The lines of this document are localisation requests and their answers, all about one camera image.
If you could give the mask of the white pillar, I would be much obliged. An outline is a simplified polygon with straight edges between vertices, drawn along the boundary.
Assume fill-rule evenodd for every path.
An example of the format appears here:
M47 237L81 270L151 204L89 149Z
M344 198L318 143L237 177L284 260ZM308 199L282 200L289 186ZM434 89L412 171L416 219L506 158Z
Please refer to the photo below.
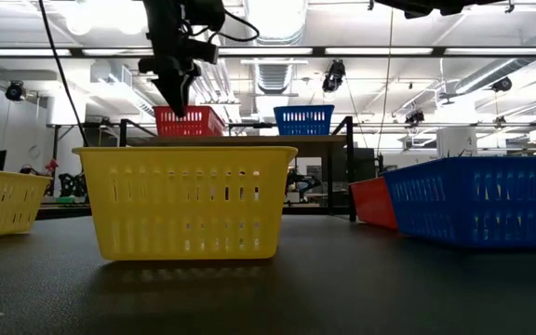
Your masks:
M444 127L436 132L437 157L477 155L474 127Z

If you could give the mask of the black overhead frame bar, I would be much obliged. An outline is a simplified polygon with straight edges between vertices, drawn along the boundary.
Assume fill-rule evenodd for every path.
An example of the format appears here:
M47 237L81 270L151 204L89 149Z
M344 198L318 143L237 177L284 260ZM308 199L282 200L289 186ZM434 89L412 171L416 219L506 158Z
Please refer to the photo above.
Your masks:
M65 47L61 58L135 59L153 55L149 47ZM536 47L222 47L221 58L536 58ZM0 47L0 59L53 58L46 47Z

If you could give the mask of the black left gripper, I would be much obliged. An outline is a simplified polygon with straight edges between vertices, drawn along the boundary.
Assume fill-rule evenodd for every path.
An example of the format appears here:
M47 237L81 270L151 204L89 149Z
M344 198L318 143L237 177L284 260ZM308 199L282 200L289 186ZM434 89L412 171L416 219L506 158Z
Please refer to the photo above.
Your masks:
M177 78L153 80L176 116L185 116L189 105L190 87L200 75L186 45L189 35L183 30L180 0L142 0L146 16L147 39L152 44L153 55L139 60L141 73L170 74Z

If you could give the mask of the small blue plastic basket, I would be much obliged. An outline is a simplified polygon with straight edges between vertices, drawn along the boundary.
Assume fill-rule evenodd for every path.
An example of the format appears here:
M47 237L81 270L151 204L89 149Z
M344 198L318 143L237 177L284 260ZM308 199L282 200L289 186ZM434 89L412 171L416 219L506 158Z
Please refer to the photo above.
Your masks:
M328 135L335 106L290 105L274 107L275 121L280 135Z

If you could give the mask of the small red plastic basket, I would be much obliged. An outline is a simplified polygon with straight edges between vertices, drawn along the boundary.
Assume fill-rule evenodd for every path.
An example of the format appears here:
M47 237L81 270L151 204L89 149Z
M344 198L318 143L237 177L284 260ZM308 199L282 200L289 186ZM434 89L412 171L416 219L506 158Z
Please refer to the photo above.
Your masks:
M159 137L221 136L226 129L210 106L187 106L183 117L176 116L169 106L155 106L153 110Z

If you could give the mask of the wooden shelf with black frame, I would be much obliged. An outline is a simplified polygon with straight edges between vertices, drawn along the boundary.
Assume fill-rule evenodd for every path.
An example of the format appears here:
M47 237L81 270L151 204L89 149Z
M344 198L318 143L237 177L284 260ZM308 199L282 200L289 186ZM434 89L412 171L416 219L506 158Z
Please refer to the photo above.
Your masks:
M285 215L347 215L349 221L357 220L353 199L348 206L337 208L334 205L333 168L334 152L337 149L346 152L346 179L349 184L355 182L355 148L354 123L351 116L346 116L328 135L276 135L276 136L233 136L222 137L172 137L157 136L151 130L129 119L119 122L118 145L127 146L291 146L298 149L301 157L322 158L327 173L327 205L323 208L289 208L283 209Z

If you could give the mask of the large blue plastic basket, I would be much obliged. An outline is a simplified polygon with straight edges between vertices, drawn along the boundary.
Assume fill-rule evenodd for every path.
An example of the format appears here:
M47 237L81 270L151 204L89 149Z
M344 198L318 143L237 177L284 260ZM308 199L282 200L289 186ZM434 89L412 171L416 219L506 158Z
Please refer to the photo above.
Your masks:
M404 235L460 248L536 248L536 156L463 156L384 173Z

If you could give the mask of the large red plastic basket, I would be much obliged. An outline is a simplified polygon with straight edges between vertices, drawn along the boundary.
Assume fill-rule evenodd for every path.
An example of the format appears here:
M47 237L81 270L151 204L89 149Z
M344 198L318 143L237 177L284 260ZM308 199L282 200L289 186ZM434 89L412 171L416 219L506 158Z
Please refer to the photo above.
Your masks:
M397 222L390 194L384 177L351 184L358 219L362 222L391 230L397 229Z

